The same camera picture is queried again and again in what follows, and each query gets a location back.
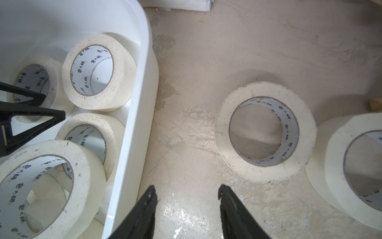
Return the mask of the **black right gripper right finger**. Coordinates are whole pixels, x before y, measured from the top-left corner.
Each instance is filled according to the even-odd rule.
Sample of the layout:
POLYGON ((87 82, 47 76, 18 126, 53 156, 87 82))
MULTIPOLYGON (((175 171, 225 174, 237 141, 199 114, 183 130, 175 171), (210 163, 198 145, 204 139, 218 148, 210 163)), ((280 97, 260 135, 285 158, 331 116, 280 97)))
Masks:
POLYGON ((225 239, 269 239, 233 190, 222 184, 218 190, 225 239))

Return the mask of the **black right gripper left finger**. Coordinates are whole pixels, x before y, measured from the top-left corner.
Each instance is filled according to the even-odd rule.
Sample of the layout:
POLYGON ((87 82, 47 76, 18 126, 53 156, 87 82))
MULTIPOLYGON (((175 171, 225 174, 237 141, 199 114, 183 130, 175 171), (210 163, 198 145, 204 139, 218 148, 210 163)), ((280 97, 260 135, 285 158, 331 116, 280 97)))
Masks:
POLYGON ((155 231, 157 204, 155 186, 151 185, 109 238, 152 239, 155 231))

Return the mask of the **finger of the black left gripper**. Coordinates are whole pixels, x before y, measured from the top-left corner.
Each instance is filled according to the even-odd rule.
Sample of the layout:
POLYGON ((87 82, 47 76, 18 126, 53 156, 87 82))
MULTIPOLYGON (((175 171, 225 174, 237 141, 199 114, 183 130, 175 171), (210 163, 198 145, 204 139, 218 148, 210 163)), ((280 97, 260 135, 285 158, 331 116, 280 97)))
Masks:
POLYGON ((1 102, 1 157, 11 155, 65 119, 65 111, 1 102))
POLYGON ((28 89, 23 89, 3 82, 1 82, 1 91, 30 98, 30 100, 28 101, 19 102, 19 104, 28 106, 40 106, 46 98, 46 95, 42 93, 34 92, 28 89))

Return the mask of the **white plastic storage box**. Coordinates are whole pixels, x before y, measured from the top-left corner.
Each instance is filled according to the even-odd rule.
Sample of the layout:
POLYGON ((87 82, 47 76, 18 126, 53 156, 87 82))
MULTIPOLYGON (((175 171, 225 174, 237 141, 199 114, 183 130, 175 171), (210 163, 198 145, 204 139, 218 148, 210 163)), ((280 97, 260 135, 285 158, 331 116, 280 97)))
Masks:
MULTIPOLYGON (((103 112, 75 105, 66 119, 26 143, 19 150, 55 137, 61 126, 81 113, 118 119, 125 131, 113 184, 85 232, 108 239, 136 204, 159 83, 148 18, 138 1, 1 1, 1 82, 9 84, 16 66, 31 55, 45 55, 64 63, 72 48, 95 34, 113 37, 125 47, 137 66, 132 97, 117 110, 103 112)), ((25 96, 1 92, 1 102, 27 101, 25 96)), ((34 234, 47 228, 66 205, 72 189, 72 171, 60 164, 42 175, 26 199, 26 222, 34 234)))

